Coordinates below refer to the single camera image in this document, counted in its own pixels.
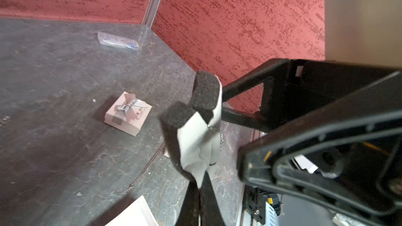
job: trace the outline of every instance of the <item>ribbon bow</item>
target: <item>ribbon bow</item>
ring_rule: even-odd
[[[123,105],[116,105],[115,110],[117,112],[112,119],[112,122],[118,125],[123,123],[124,117],[126,117],[127,122],[129,122],[131,119],[138,119],[133,107],[146,108],[145,106],[141,105],[143,101],[137,99],[135,94],[126,93],[124,94],[124,97],[126,98],[126,103]]]

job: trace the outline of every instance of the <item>transparent plastic case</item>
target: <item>transparent plastic case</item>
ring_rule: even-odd
[[[130,48],[138,50],[138,42],[129,38],[124,38],[104,32],[98,32],[99,43],[106,46],[115,46],[121,48]]]

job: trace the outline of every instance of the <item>grey marble table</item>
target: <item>grey marble table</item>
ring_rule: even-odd
[[[141,50],[100,45],[97,31],[134,38]],[[105,225],[144,195],[159,225],[174,225],[187,181],[162,152],[140,173],[163,148],[158,115],[188,102],[194,76],[145,26],[0,19],[0,117],[10,117],[0,127],[0,224]],[[153,106],[136,137],[103,123],[123,91]],[[251,131],[228,123],[222,130],[211,178],[225,223],[234,225],[236,148]]]

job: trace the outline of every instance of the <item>metal screw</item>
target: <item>metal screw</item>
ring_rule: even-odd
[[[397,195],[402,195],[402,178],[395,178],[388,182],[389,189]]]

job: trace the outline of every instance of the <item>white cloth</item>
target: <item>white cloth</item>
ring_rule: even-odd
[[[183,127],[177,130],[181,167],[193,175],[198,188],[201,188],[205,171],[208,171],[210,175],[213,174],[217,167],[215,163],[219,159],[221,134],[208,128],[208,125],[214,127],[221,121],[222,83],[219,81],[219,84],[218,102],[209,123],[207,124],[196,112]]]

